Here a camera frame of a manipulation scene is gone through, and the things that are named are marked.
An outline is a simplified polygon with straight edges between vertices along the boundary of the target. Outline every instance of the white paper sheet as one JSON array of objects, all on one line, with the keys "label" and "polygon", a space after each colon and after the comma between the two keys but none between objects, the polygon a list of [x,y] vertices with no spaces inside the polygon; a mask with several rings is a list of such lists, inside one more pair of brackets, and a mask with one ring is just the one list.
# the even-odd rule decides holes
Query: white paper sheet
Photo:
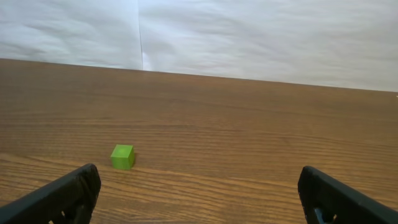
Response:
[{"label": "white paper sheet", "polygon": [[0,58],[142,69],[137,0],[3,0]]},{"label": "white paper sheet", "polygon": [[398,91],[396,0],[142,0],[144,70]]}]

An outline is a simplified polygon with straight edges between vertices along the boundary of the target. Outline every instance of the black object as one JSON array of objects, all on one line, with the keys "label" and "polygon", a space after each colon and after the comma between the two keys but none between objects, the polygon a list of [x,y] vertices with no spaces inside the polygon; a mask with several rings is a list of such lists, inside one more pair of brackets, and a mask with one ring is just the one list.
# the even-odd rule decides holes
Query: black object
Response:
[{"label": "black object", "polygon": [[0,223],[87,224],[101,180],[94,164],[87,164],[0,208]]},{"label": "black object", "polygon": [[298,194],[308,224],[398,223],[398,212],[310,166],[303,168]]}]

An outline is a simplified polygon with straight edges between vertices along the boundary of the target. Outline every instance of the wooden table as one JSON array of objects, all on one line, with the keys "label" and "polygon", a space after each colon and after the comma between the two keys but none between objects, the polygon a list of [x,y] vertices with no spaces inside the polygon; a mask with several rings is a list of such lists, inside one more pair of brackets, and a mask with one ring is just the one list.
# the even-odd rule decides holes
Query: wooden table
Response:
[{"label": "wooden table", "polygon": [[305,223],[305,165],[398,209],[397,95],[0,60],[0,205],[92,162],[92,223]]}]

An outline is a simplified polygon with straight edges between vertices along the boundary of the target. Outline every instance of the green block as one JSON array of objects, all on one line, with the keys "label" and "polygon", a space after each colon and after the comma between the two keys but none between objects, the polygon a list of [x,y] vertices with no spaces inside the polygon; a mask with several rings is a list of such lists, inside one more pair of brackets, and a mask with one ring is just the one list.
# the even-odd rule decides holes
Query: green block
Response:
[{"label": "green block", "polygon": [[116,145],[113,149],[112,165],[116,169],[131,169],[134,163],[134,147],[126,145]]}]

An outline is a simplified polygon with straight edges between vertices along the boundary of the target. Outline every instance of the cube's top face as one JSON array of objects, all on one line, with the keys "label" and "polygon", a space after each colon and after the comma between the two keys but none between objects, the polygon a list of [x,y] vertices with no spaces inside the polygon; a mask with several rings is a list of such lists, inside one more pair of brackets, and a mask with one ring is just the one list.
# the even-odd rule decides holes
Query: cube's top face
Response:
[{"label": "cube's top face", "polygon": [[113,149],[111,157],[128,158],[132,153],[133,147],[127,145],[116,145]]}]

